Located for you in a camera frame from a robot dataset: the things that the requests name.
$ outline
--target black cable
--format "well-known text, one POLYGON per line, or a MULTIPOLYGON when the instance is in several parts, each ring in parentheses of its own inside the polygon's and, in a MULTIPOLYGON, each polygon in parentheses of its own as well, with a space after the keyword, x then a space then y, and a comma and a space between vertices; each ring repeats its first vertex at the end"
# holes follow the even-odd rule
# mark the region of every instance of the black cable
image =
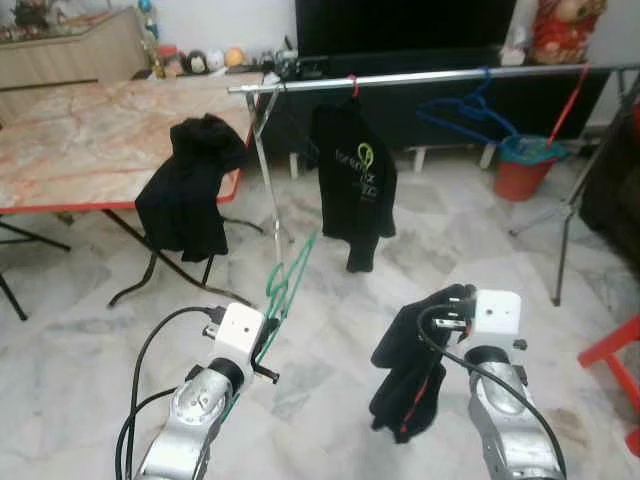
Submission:
POLYGON ((124 436, 127 430, 131 427, 133 422, 135 421, 136 415, 140 410, 146 407, 149 403, 153 402, 162 397, 166 397, 167 395, 171 395, 175 392, 175 388, 170 388, 169 390, 164 390, 162 392, 156 393, 155 395, 151 395, 150 397, 145 398, 139 405, 136 405, 136 408, 133 409, 133 412, 129 414, 127 419, 122 424, 122 428, 120 429, 120 433, 118 434, 118 441, 116 442, 116 455, 115 455, 115 467, 116 467, 116 480, 122 480, 122 447, 124 446, 124 436))
POLYGON ((486 377, 489 380, 494 381, 495 383, 500 385, 502 388, 504 388, 507 392, 509 392, 516 400, 522 403, 522 405, 524 405, 524 407, 527 410, 529 410, 531 414, 540 422, 540 424, 542 425, 542 428, 544 428, 544 431, 547 433, 549 440, 551 440, 551 444, 553 445, 553 450, 556 454, 556 458, 558 459, 558 465, 560 467, 560 471, 562 472, 562 475, 564 476, 564 478, 567 478, 567 467, 564 461, 564 455, 562 454, 562 449, 560 448, 560 442, 558 442, 558 439, 555 433, 553 433, 551 426, 547 423, 546 419, 542 416, 542 414, 538 411, 538 409, 535 406, 533 406, 518 391, 516 391, 511 385, 509 385, 507 382, 502 380, 500 377, 497 377, 493 373, 488 372, 487 370, 480 368, 477 365, 474 365, 473 363, 467 362, 466 360, 454 355, 453 353, 448 352, 446 349, 442 348, 440 345, 438 345, 433 340, 431 340, 431 338, 429 338, 429 336, 425 332, 423 322, 426 315, 432 313, 434 310, 441 310, 441 309, 447 309, 447 308, 455 309, 456 307, 459 307, 459 306, 460 304, 458 303, 434 305, 431 307, 427 307, 422 312, 420 312, 420 315, 418 316, 418 320, 417 320, 420 339, 423 342, 425 342, 429 346, 429 348, 444 355, 449 360, 457 363, 458 365, 468 370, 476 372, 477 374, 482 375, 483 377, 486 377))
POLYGON ((172 319, 177 317, 178 315, 182 315, 187 312, 202 312, 211 318, 212 321, 216 320, 216 313, 213 308, 209 307, 185 307, 180 310, 176 310, 169 316, 165 317, 156 325, 156 327, 151 331, 147 339, 144 341, 140 352, 138 353, 138 358, 136 360, 136 367, 133 371, 133 384, 131 386, 131 404, 129 408, 129 417, 132 417, 130 420, 131 425, 129 426, 129 434, 127 436, 127 451, 126 451, 126 459, 125 459, 125 476, 127 480, 131 479, 131 470, 133 463, 133 439, 135 435, 136 428, 136 420, 135 420, 135 411, 138 403, 138 384, 140 382, 140 368, 142 366, 142 359, 144 358, 147 349, 149 348, 149 344, 151 340, 158 334, 158 332, 164 327, 167 323, 169 323, 172 319))

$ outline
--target black cloth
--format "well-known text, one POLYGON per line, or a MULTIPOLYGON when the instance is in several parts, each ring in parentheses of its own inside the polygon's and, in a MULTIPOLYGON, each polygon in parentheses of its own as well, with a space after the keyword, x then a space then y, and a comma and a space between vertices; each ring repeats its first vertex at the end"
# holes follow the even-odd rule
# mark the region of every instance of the black cloth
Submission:
POLYGON ((311 140, 317 147, 322 232, 349 242, 348 271, 370 272, 379 237, 395 235, 393 159, 352 101, 317 107, 311 140))
POLYGON ((199 262, 228 253, 216 196, 225 173, 247 163, 247 147, 224 120, 189 118, 171 127, 173 155, 151 177, 136 209, 156 249, 199 262))
MULTIPOLYGON (((374 430, 388 427, 396 442, 405 443, 431 425, 446 370, 440 364, 442 355, 419 339, 418 316, 427 307, 447 304, 451 297, 465 298, 467 292, 468 287, 452 285, 398 312, 371 356, 376 367, 391 369, 369 404, 374 430)), ((424 327, 436 344, 446 346, 449 330, 435 329, 429 321, 424 327)))

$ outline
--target red stool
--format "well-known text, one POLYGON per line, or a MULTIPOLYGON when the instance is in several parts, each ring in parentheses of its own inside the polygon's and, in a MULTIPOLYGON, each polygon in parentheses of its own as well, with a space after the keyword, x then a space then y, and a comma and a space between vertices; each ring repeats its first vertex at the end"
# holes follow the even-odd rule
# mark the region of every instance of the red stool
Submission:
MULTIPOLYGON (((626 325, 623 325, 615 332, 600 340, 591 348, 578 355, 580 365, 587 368, 598 360, 604 360, 616 377, 616 380, 627 393, 631 404, 640 412, 640 387, 633 378, 633 375, 624 367, 622 362, 615 356, 615 352, 625 345, 640 341, 640 315, 633 317, 626 325)), ((627 438, 627 447, 631 452, 640 457, 640 428, 631 432, 627 438)))

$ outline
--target marble table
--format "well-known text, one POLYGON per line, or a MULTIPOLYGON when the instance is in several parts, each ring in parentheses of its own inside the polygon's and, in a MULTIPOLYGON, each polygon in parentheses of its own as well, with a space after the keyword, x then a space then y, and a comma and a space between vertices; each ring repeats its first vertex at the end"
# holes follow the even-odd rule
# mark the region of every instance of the marble table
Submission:
MULTIPOLYGON (((151 269, 159 258, 199 288, 235 298, 206 286, 210 266, 196 280, 113 210, 135 208, 144 185, 171 155, 172 125, 211 113, 248 139, 251 118, 243 98, 226 89, 260 81, 261 74, 251 73, 53 90, 0 130, 0 215, 101 210, 151 250, 151 269)), ((234 199, 239 178, 239 170, 224 176, 217 203, 234 199)))

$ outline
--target blue clothes hanger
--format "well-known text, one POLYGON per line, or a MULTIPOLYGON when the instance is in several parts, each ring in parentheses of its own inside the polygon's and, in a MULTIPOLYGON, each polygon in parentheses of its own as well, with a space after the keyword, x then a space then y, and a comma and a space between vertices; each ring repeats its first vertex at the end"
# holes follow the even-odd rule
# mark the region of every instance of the blue clothes hanger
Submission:
POLYGON ((449 120, 444 120, 433 112, 434 107, 451 107, 452 110, 457 110, 458 113, 460 113, 460 115, 464 117, 471 118, 472 120, 478 122, 495 121, 504 130, 509 132, 509 135, 519 135, 518 130, 513 126, 511 122, 509 122, 506 118, 501 117, 488 107, 487 101, 484 99, 482 94, 491 84, 491 73, 488 67, 483 67, 483 70, 485 71, 484 83, 476 88, 473 92, 465 95, 464 97, 437 98, 435 100, 423 103, 418 106, 418 109, 416 111, 416 115, 418 116, 418 118, 425 122, 430 122, 441 127, 449 128, 483 143, 499 145, 502 142, 502 140, 494 140, 482 135, 481 133, 474 132, 467 127, 463 127, 462 125, 458 125, 457 123, 451 122, 449 120))

